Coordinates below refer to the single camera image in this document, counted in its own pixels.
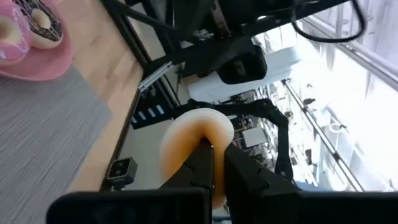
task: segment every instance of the glazed donut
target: glazed donut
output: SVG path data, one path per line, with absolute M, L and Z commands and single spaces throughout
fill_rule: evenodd
M 200 108 L 179 116 L 166 130 L 160 145 L 159 167 L 164 181 L 179 170 L 201 139 L 207 138 L 214 147 L 213 209 L 222 206 L 226 201 L 224 152 L 233 136 L 231 121 L 216 110 Z
M 33 47 L 52 49 L 61 43 L 63 28 L 49 7 L 39 0 L 12 1 L 20 5 L 22 13 L 28 17 Z
M 30 50 L 30 29 L 19 6 L 0 5 L 0 65 L 21 61 Z

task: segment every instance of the black metal bar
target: black metal bar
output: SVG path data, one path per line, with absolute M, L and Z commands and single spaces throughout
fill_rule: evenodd
M 166 0 L 166 24 L 174 27 L 174 5 L 173 0 Z
M 109 4 L 109 2 L 113 1 L 114 0 L 101 0 L 104 8 L 113 20 L 115 26 L 118 28 L 130 51 L 134 54 L 140 65 L 145 68 L 150 62 L 149 54 L 128 19 L 124 16 L 120 16 L 116 12 L 116 9 Z
M 148 16 L 151 16 L 154 19 L 160 20 L 160 15 L 158 10 L 154 7 L 154 5 L 150 2 L 150 0 L 142 0 L 142 6 Z M 181 45 L 178 39 L 173 38 L 171 35 L 168 35 L 168 33 L 163 32 L 162 30 L 159 30 L 155 28 L 155 32 L 157 37 L 159 38 L 159 42 L 162 44 L 164 52 L 167 54 L 172 54 L 176 50 L 181 50 Z
M 169 26 L 163 22 L 160 22 L 159 20 L 154 19 L 151 16 L 147 16 L 145 14 L 137 12 L 119 1 L 110 1 L 109 3 L 111 5 L 113 5 L 113 7 L 115 7 L 119 13 L 121 13 L 125 16 L 131 17 L 140 22 L 148 24 L 155 29 L 162 30 L 164 32 L 168 32 L 169 34 L 172 34 L 172 35 L 176 35 L 176 36 L 178 35 L 177 31 L 172 26 Z
M 327 0 L 327 1 L 319 1 L 318 3 L 313 3 L 313 4 L 306 4 L 304 7 L 296 9 L 296 19 L 302 19 L 304 17 L 311 16 L 312 14 L 321 12 L 325 9 L 329 9 L 339 4 L 343 4 L 344 2 L 347 1 L 349 0 Z M 247 25 L 243 29 L 246 35 L 250 35 L 252 37 L 254 35 L 267 32 L 271 29 L 289 24 L 291 22 L 292 18 L 278 19 L 275 18 L 274 16 L 267 16 L 261 19 L 260 21 L 257 21 L 255 24 Z
M 296 101 L 300 109 L 303 111 L 304 115 L 307 117 L 308 121 L 313 126 L 314 130 L 318 133 L 319 137 L 321 138 L 322 142 L 325 144 L 326 148 L 328 149 L 329 153 L 335 159 L 337 166 L 343 171 L 344 175 L 346 176 L 348 182 L 359 192 L 363 192 L 364 189 L 362 188 L 361 184 L 357 180 L 357 178 L 351 173 L 347 164 L 341 159 L 341 156 L 332 145 L 332 143 L 327 138 L 326 134 L 322 131 L 321 127 L 319 127 L 318 123 L 314 120 L 313 115 L 311 112 L 307 110 L 307 107 L 304 105 L 303 101 L 300 99 L 298 94 L 292 88 L 290 83 L 287 80 L 283 80 L 282 83 L 286 86 L 286 89 L 292 95 L 293 99 Z
M 123 144 L 124 144 L 124 142 L 126 140 L 128 132 L 129 132 L 129 126 L 130 126 L 130 122 L 131 122 L 131 117 L 132 117 L 132 115 L 134 114 L 134 112 L 135 112 L 135 110 L 137 108 L 140 96 L 141 96 L 141 93 L 140 93 L 140 91 L 137 90 L 136 95 L 134 96 L 134 99 L 131 102 L 131 106 L 130 106 L 129 112 L 127 114 L 127 118 L 124 121 L 122 131 L 120 132 L 119 140 L 116 143 L 116 147 L 115 147 L 115 149 L 113 151 L 111 160 L 109 161 L 108 168 L 106 169 L 105 174 L 107 174 L 109 172 L 109 169 L 111 168 L 111 165 L 112 165 L 113 161 L 118 159 L 119 156 L 120 156 L 120 153 L 121 153 L 122 148 L 123 148 Z M 99 189 L 99 191 L 111 190 L 111 188 L 112 188 L 112 185 L 108 181 L 106 181 L 106 177 L 104 176 L 104 179 L 102 181 L 101 188 Z

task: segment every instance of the camera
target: camera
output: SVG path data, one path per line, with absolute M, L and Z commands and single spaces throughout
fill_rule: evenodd
M 121 190 L 127 184 L 134 182 L 137 172 L 137 163 L 132 157 L 113 161 L 106 179 L 115 190 Z

